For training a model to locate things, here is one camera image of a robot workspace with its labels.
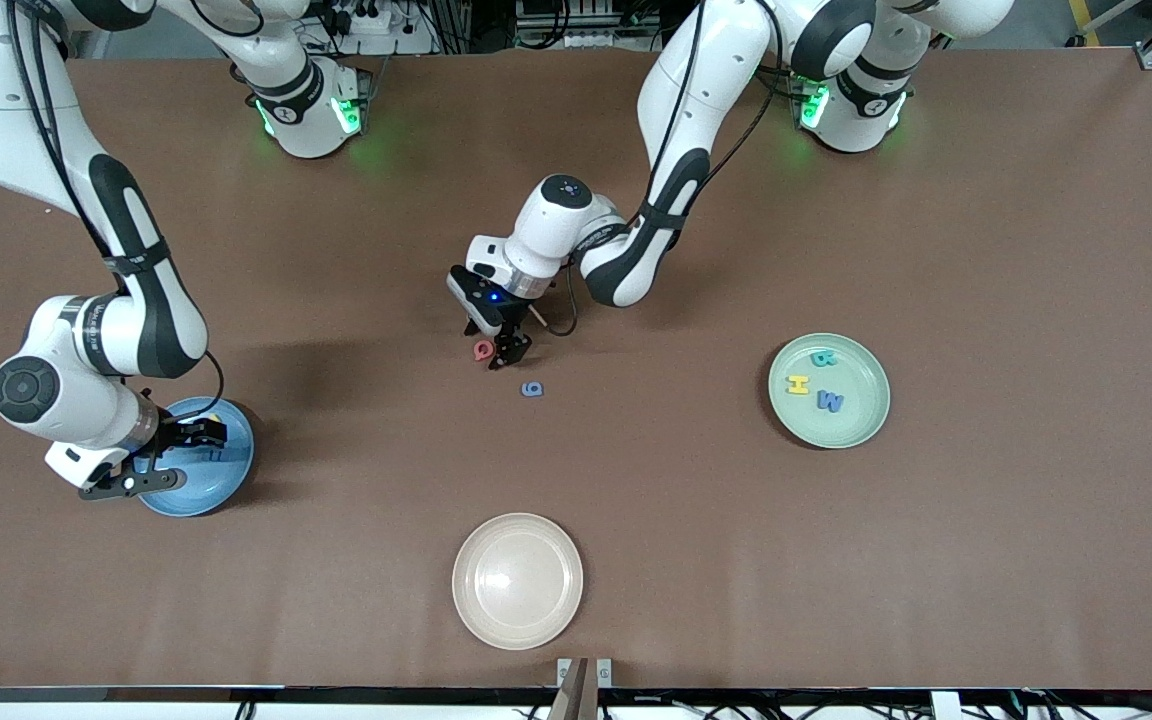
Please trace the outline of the white power strip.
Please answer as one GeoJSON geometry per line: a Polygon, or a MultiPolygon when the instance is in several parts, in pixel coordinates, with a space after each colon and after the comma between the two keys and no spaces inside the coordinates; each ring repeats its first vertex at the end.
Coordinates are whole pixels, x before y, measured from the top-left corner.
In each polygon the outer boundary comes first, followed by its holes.
{"type": "Polygon", "coordinates": [[[662,47],[662,36],[654,29],[639,32],[630,28],[568,29],[558,40],[547,40],[547,31],[522,32],[515,41],[517,47],[535,50],[628,50],[634,53],[654,53],[662,47]]]}
{"type": "Polygon", "coordinates": [[[346,55],[431,55],[444,50],[419,0],[326,0],[326,47],[346,55]]]}

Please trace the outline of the beige plate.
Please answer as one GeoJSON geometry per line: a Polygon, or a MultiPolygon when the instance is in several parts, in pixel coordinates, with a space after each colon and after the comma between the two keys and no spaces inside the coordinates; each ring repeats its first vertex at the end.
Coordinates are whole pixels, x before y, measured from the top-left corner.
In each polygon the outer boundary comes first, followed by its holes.
{"type": "Polygon", "coordinates": [[[486,520],[461,544],[454,607],[490,647],[543,647],[571,624],[584,591],[579,548],[566,530],[530,511],[486,520]]]}

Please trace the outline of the blue plate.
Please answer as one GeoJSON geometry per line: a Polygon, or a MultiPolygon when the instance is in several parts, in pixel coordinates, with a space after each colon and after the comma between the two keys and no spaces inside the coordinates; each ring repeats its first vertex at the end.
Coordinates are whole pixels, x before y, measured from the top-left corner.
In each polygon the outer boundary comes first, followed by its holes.
{"type": "Polygon", "coordinates": [[[192,518],[217,510],[243,486],[255,458],[255,433],[247,411],[228,400],[212,406],[228,429],[227,462],[207,462],[210,448],[172,448],[156,461],[156,468],[183,470],[187,482],[174,491],[141,495],[147,509],[169,518],[192,518]]]}

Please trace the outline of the light green plate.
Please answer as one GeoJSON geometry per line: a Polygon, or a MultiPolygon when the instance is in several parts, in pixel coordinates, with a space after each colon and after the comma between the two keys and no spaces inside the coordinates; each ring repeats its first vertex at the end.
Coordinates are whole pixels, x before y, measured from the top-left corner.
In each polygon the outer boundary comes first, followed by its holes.
{"type": "Polygon", "coordinates": [[[812,333],[788,341],[774,355],[768,372],[768,397],[783,429],[818,448],[851,448],[878,434],[890,415],[890,381],[881,361],[867,347],[833,333],[812,333]],[[818,367],[810,356],[820,348],[836,353],[835,366],[818,367]],[[785,377],[812,378],[806,396],[787,395],[785,377]],[[841,414],[817,407],[817,392],[846,396],[841,414]]]}

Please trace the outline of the brown wooden strip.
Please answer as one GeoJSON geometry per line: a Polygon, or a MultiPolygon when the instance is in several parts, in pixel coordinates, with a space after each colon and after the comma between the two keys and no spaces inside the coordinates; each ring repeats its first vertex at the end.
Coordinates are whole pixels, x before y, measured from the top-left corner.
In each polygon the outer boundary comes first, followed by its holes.
{"type": "Polygon", "coordinates": [[[599,720],[599,688],[596,679],[581,679],[577,670],[558,685],[547,720],[599,720]]]}

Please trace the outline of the small metal table bracket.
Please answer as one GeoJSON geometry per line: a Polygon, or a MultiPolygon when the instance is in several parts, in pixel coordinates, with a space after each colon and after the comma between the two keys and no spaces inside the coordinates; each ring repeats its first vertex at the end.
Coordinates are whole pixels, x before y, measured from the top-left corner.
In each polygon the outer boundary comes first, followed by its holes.
{"type": "Polygon", "coordinates": [[[614,687],[614,665],[611,659],[558,659],[556,687],[566,683],[571,670],[577,670],[581,679],[596,679],[596,687],[600,691],[614,687]]]}

